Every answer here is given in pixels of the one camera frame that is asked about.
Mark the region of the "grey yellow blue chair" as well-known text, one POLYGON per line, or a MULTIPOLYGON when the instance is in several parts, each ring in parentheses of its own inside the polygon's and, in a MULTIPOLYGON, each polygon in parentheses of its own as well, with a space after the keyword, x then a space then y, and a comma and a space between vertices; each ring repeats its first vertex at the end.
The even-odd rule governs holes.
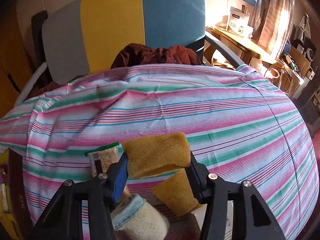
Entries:
POLYGON ((16 110, 98 112, 115 105, 163 106, 165 99, 211 99, 230 92, 244 62, 205 30, 205 0, 78 0, 42 25, 45 61, 16 110), (201 64, 145 64, 111 69, 131 43, 180 45, 201 64))

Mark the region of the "yellow sponge block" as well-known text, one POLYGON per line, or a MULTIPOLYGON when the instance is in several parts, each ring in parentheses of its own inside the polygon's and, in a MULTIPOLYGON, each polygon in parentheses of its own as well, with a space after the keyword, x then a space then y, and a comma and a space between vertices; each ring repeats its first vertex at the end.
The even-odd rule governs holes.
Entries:
POLYGON ((183 132, 148 135, 122 143, 130 178, 159 176, 190 166, 190 146, 183 132))

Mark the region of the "dark red cloth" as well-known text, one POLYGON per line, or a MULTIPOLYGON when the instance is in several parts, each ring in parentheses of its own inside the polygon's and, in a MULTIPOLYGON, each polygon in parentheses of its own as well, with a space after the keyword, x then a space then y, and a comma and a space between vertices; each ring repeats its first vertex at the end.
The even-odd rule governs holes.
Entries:
POLYGON ((197 66, 201 64, 201 60, 195 51, 180 45, 152 49, 142 44, 131 43, 118 53, 111 69, 163 63, 197 66))

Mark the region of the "white appliance box on desk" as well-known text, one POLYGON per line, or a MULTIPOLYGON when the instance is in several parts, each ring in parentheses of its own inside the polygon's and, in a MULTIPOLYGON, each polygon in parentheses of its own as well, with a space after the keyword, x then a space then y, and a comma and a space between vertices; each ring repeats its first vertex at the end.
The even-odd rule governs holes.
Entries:
POLYGON ((230 7, 227 30, 242 37, 247 36, 249 17, 250 13, 244 13, 240 9, 230 7))

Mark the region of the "beige cardboard box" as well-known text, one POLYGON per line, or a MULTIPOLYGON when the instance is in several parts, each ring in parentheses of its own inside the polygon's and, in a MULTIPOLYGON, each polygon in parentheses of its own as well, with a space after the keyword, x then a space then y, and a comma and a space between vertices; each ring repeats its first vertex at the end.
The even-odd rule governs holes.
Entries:
MULTIPOLYGON (((233 201, 227 202, 227 219, 224 239, 232 239, 233 231, 233 201)), ((199 205, 189 213, 177 217, 173 212, 165 215, 170 223, 170 228, 164 239, 199 239, 204 223, 207 205, 199 205)))

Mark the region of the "cereal bar green wrapper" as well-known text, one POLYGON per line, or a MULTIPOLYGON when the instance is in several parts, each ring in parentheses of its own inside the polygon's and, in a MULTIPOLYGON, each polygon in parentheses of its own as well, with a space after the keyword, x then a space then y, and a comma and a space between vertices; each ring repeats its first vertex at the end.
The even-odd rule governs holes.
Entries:
POLYGON ((89 159, 92 177, 105 173, 111 164, 118 162, 119 142, 100 146, 94 150, 85 153, 89 159))

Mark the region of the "pink curtain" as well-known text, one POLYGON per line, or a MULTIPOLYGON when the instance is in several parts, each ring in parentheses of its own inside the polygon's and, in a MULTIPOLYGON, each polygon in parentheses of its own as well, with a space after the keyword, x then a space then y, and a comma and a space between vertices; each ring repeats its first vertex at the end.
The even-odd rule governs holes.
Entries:
POLYGON ((279 58, 293 26, 295 0, 257 0, 249 26, 253 40, 279 58))

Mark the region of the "wooden desk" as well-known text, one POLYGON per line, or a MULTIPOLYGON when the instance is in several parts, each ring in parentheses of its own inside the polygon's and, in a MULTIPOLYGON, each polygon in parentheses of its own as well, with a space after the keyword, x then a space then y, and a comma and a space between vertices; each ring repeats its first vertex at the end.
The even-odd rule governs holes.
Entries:
POLYGON ((206 27, 206 31, 231 49, 246 64, 250 64, 253 58, 268 64, 275 64, 277 62, 274 57, 258 46, 250 38, 244 38, 213 27, 206 27))

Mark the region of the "striped pink green bedsheet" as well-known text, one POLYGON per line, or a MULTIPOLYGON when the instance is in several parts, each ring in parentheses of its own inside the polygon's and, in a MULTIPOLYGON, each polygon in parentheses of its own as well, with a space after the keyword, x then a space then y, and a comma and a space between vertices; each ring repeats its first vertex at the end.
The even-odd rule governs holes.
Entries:
POLYGON ((77 79, 9 111, 1 119, 1 150, 23 158, 36 223, 65 180, 91 178, 87 151, 176 132, 210 172, 250 180, 287 239, 299 235, 319 193, 310 133, 293 102, 247 65, 148 64, 77 79))

